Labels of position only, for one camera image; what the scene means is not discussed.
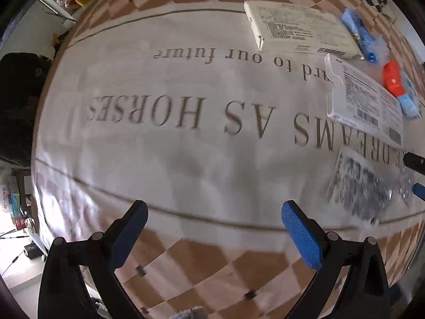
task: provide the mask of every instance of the cardboard box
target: cardboard box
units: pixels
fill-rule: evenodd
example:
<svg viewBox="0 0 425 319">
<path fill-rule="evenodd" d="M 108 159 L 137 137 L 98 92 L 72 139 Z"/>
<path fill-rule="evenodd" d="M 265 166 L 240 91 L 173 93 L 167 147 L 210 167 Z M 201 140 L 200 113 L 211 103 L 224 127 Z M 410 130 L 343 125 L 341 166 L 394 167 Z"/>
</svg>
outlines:
<svg viewBox="0 0 425 319">
<path fill-rule="evenodd" d="M 11 218 L 12 218 L 12 222 L 13 222 L 13 225 L 15 226 L 16 230 L 22 230 L 22 229 L 26 228 L 25 221 L 22 217 L 14 218 L 14 217 L 11 216 Z"/>
<path fill-rule="evenodd" d="M 16 180 L 16 176 L 8 176 L 7 182 L 10 194 L 19 194 L 18 181 Z"/>
<path fill-rule="evenodd" d="M 244 9 L 261 51 L 362 56 L 349 31 L 331 13 L 272 1 L 245 1 Z"/>
<path fill-rule="evenodd" d="M 328 117 L 377 137 L 393 148 L 402 148 L 400 102 L 375 80 L 335 56 L 326 56 L 325 68 L 327 77 L 335 84 L 328 94 Z"/>
</svg>

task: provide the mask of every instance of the screw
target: screw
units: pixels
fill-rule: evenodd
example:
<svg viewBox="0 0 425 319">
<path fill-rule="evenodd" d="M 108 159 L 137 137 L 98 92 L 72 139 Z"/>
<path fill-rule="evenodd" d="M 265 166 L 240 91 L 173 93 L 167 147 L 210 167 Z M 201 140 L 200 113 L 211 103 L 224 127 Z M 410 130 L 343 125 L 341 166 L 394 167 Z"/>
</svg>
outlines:
<svg viewBox="0 0 425 319">
<path fill-rule="evenodd" d="M 94 241 L 98 241 L 101 238 L 103 238 L 103 233 L 101 231 L 97 231 L 95 233 L 93 233 L 93 235 L 91 236 L 91 239 Z"/>
<path fill-rule="evenodd" d="M 135 270 L 142 277 L 146 275 L 146 271 L 143 269 L 143 267 L 141 265 L 139 265 L 138 267 L 136 267 Z"/>
<path fill-rule="evenodd" d="M 369 242 L 371 245 L 376 245 L 376 239 L 375 239 L 374 237 L 372 237 L 372 236 L 369 236 L 369 237 L 368 237 L 368 242 Z"/>
<path fill-rule="evenodd" d="M 249 301 L 256 296 L 257 296 L 256 291 L 254 289 L 252 289 L 244 295 L 244 298 L 245 298 L 246 301 Z"/>
<path fill-rule="evenodd" d="M 337 233 L 334 233 L 333 231 L 329 231 L 329 233 L 327 233 L 328 239 L 332 240 L 332 241 L 336 241 L 339 239 L 339 236 Z"/>
<path fill-rule="evenodd" d="M 53 244 L 56 246 L 59 246 L 60 244 L 62 244 L 64 242 L 64 238 L 63 237 L 57 237 L 53 240 Z"/>
</svg>

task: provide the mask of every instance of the white fabric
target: white fabric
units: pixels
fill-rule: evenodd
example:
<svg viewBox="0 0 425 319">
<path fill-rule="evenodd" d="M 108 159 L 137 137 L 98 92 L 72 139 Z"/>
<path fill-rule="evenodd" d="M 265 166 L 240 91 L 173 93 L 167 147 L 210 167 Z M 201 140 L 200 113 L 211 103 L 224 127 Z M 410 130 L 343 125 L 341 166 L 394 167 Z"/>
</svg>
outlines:
<svg viewBox="0 0 425 319">
<path fill-rule="evenodd" d="M 325 229 L 351 231 L 352 238 L 379 238 L 423 218 L 414 215 L 423 210 L 418 198 L 407 208 L 396 194 L 381 225 L 356 232 L 354 220 L 324 205 L 344 137 L 393 180 L 402 151 L 389 149 L 386 164 L 382 142 L 348 127 L 344 134 L 326 118 L 332 83 L 324 78 L 324 56 L 259 53 L 240 11 L 242 4 L 232 3 L 167 5 L 71 42 L 44 104 L 33 175 L 84 204 L 71 210 L 66 200 L 42 198 L 47 245 L 57 235 L 87 238 L 135 199 L 150 205 L 147 227 L 260 250 L 283 248 L 281 205 L 289 199 Z M 144 19 L 129 22 L 137 18 Z M 201 49 L 195 57 L 196 48 L 205 48 L 204 58 Z M 139 112 L 131 115 L 135 95 L 138 107 L 148 96 L 140 123 Z M 185 101 L 187 111 L 201 105 L 197 125 L 195 114 L 181 121 Z M 424 134 L 415 132 L 422 124 L 405 121 L 405 148 L 418 154 L 425 154 Z"/>
</svg>

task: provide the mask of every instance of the red item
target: red item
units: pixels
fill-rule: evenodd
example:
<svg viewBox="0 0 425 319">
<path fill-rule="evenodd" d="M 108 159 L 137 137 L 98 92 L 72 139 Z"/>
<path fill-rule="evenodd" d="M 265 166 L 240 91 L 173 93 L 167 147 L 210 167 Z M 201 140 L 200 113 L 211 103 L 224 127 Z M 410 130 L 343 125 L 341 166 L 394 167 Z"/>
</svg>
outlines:
<svg viewBox="0 0 425 319">
<path fill-rule="evenodd" d="M 19 217 L 19 218 L 13 218 L 13 217 L 11 216 L 11 218 L 12 218 L 12 222 L 13 222 L 13 224 L 15 225 L 16 230 L 22 230 L 22 229 L 26 228 L 25 221 L 23 220 L 23 218 L 22 218 L 22 217 Z"/>
<path fill-rule="evenodd" d="M 383 72 L 385 88 L 396 98 L 405 95 L 406 89 L 403 86 L 397 62 L 391 60 L 384 66 Z"/>
</svg>

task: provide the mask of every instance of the clear plastic bag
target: clear plastic bag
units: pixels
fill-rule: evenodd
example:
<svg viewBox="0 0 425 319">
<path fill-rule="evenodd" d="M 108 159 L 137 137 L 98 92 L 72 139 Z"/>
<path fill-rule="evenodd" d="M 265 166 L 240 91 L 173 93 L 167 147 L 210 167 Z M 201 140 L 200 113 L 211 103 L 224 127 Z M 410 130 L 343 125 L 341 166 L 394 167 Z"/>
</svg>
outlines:
<svg viewBox="0 0 425 319">
<path fill-rule="evenodd" d="M 349 148 L 339 150 L 326 200 L 362 223 L 376 225 L 390 205 L 392 188 L 369 162 Z"/>
<path fill-rule="evenodd" d="M 404 165 L 401 166 L 398 190 L 403 202 L 408 208 L 412 203 L 413 176 L 414 171 L 412 169 L 407 168 Z"/>
</svg>

